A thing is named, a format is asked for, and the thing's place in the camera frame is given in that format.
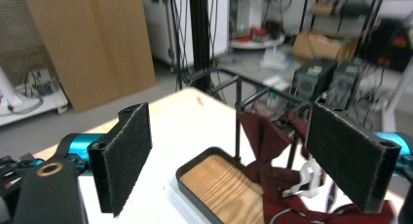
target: black foam pad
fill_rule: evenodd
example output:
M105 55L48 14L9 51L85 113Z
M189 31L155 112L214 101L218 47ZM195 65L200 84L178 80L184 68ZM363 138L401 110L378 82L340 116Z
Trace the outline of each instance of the black foam pad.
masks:
M120 214L151 148L147 103L119 112L119 123L88 147L102 212Z
M315 103L306 147L361 210L381 210L400 146L379 138L344 111Z

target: white table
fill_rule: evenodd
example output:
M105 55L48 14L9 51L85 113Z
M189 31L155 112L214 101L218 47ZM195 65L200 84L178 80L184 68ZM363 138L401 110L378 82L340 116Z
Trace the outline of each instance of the white table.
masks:
M100 212L94 180L80 176L79 183L90 223L206 223L204 217L177 188L175 173L204 150L218 146L228 154L235 154L235 109L195 89L185 89L150 103L150 122L153 149L136 181L131 195L120 216ZM87 132L108 132L117 120ZM37 154L47 158L55 149ZM273 161L285 167L289 150ZM247 138L241 133L241 156L244 165L254 160ZM295 157L294 168L303 163ZM303 199L312 210L324 211L330 180L312 199ZM388 192L387 199L394 203L398 213L403 198ZM339 194L334 207L349 203Z

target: dark red cloth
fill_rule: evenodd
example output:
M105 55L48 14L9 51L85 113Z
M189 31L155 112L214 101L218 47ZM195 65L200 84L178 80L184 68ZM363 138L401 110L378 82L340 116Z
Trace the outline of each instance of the dark red cloth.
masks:
M288 135L266 117L244 112L239 115L246 137L249 140L255 161L247 165L244 174L263 189L263 212L265 223L389 223L394 215L387 201L381 213L363 213L356 205L343 205L332 213L308 210L299 197L282 198L282 190L300 182L299 171L287 168L273 168L271 162L292 142ZM307 123L288 110L279 120L292 127L304 142ZM309 158L303 146L301 154Z
M256 159L246 166L244 174L251 181L261 184L264 193L276 202L282 189L288 189L300 182L299 171L271 166L272 160L277 158L292 140L263 116L244 112L239 118Z
M264 194L263 205L265 223L310 224L318 221L325 224L388 224L394 218L388 201L383 203L380 213L363 213L353 204L340 206L331 213L311 211L297 196L283 198L274 203Z

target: cable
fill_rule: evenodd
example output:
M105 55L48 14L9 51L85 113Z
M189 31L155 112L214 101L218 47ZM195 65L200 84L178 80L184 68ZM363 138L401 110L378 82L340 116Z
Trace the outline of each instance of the cable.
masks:
M278 8L275 8L276 12L280 11L280 12L285 12L286 10L289 9L289 7L291 6L291 2L292 0L288 0L288 2L286 3L285 6L282 5L283 0L281 0L280 2L280 6Z
M176 58L177 58L177 75L176 75L176 86L175 90L177 91L177 88L179 86L180 89L182 89L182 81L187 85L189 81L187 80L187 77L183 75L182 72L182 67L181 67L181 60L182 60L182 65L185 66L188 65L188 60L186 56L186 51L185 51L185 46L186 46L186 35L185 37L183 36L182 33L182 27L181 27L181 13L178 12L177 6L176 6L176 0L171 0L171 11L172 11L172 17L173 17L173 24L175 28L175 43L176 43ZM186 0L186 5L185 5L185 34L186 34L186 26L187 26L187 9L188 9L188 0ZM184 47L183 53L180 48L180 42L182 42L182 45Z
M212 39L212 59L215 59L215 39L216 39L216 28L217 28L217 24L218 24L218 2L219 0L215 1L215 24L214 24L214 29L213 29L213 39ZM212 0L212 4L211 4L211 11L210 11L210 17L209 17L209 24L212 21L212 8L213 8L213 0ZM219 74L219 71L216 73L217 78L218 78L218 84L221 85L221 76ZM227 103L227 98L225 96L225 93L223 90L220 91L221 92L221 99Z
M380 77L379 87L377 87L377 89L380 89L380 87L382 87L384 75L385 75L385 67L383 66L383 67L382 67L382 75L381 75L381 77Z
M380 100L380 97L378 97L378 98L376 99L376 101L374 102L373 110L376 109L377 103L379 102L379 100ZM367 113L365 114L364 120L363 120L363 122L362 122L362 125L365 126L366 128L367 128L366 123L367 123L367 119L368 119L369 115L371 115L371 107L368 108ZM369 129L372 130L373 127L374 127L374 125L371 123L371 126L369 127Z
M375 93L376 93L376 85L377 85L377 66L375 67L376 68L376 71L375 71L375 73L374 73L374 86L373 86L373 93L372 93L372 96L373 96L373 101L374 101L374 96L375 96ZM369 116L369 114L370 114L370 110L371 110L371 107L370 106L367 106L367 113L365 114L365 116L364 116L364 119L363 119L363 121L362 121L362 125L363 126L365 126L366 127L366 121L367 121L367 118L368 118L368 116Z
M238 23L238 0L235 0L235 13L234 13L234 25L231 28L230 40L233 38L234 32L237 31L237 23Z
M31 76L33 77L33 81L34 81L34 89L37 89L37 78L36 76L34 76L33 70L30 70Z
M406 18L404 18L403 21L400 22L400 24L397 26L397 28L394 30L392 36L390 37L390 40L388 41L388 43L386 44L385 47L382 48L381 52L377 54L378 57L381 56L385 56L387 54L387 52L389 51L392 41L394 39L394 37L397 35L398 31L407 23L411 20L411 18L413 17L413 11L410 12L410 14L407 15Z
M8 105L8 109L9 109L10 113L8 113L8 114L2 114L2 115L0 115L0 117L6 117L6 116L11 116L11 115L25 115L25 114L28 114L28 113L36 110L37 108L39 108L39 107L43 104L43 98L42 98L41 95L39 95L39 93L37 92L37 90L34 90L32 87L29 87L29 88L30 88L30 90L31 90L31 96L34 95L36 98L32 98L32 97L29 97L29 96L27 96L26 94L24 94L24 93L23 93L23 87L17 87L17 88L16 88L16 92L24 95L24 96L27 97L27 98L38 99L39 101L38 101L35 105L30 106L29 108L24 109L24 110L21 110L21 111L15 111L15 110L14 110L14 107L9 104L9 105ZM27 92L27 86L24 86L24 91Z
M265 15L264 15L264 20L263 20L264 25L265 25L265 22L267 21L267 14L268 14L269 7L270 7L270 0L267 1L267 8L265 9Z
M280 32L282 32L282 28L283 28L282 1L280 2L280 17L282 18L282 25L280 27Z
M210 45L211 45L211 49L212 49L212 59L214 59L215 58L215 51L214 51L214 46L213 46L213 43L214 42L212 42L212 36L211 36L211 32L210 32L210 24L211 24L211 22L212 22L212 13L213 13L213 3L214 3L214 1L215 0L212 0L212 2L211 2L211 7L210 7L210 14L209 14L209 19L208 19L208 22L207 22L207 24L208 24L208 26L209 26L209 31L208 31L208 36L209 36L209 43L210 43Z
M189 69L188 67L188 58L186 56L186 36L187 36L187 23L188 23L188 1L189 0L185 0L185 25L184 25L184 34L182 35L182 28L180 26L181 21L179 21L179 31L180 31L180 36L181 36L181 40L182 40L182 48L184 53L181 54L182 55L182 66L181 66L181 70L180 70L180 77L182 79L183 77L183 81L185 83L185 85L188 85L189 81L187 79L187 77L183 74L182 69ZM179 18L182 19L182 12L179 13Z
M27 95L27 77L28 77L28 72L24 78L24 95Z

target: cardboard box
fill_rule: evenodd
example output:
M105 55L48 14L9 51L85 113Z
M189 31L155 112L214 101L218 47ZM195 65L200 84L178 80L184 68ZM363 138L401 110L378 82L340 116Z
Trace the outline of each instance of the cardboard box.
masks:
M318 16L330 16L334 12L333 3L318 2L312 7L312 13Z
M155 85L142 0L26 2L76 111Z
M338 63L351 59L357 48L358 38L325 36L318 32L302 32L297 35L292 49L295 56L313 59L323 56Z

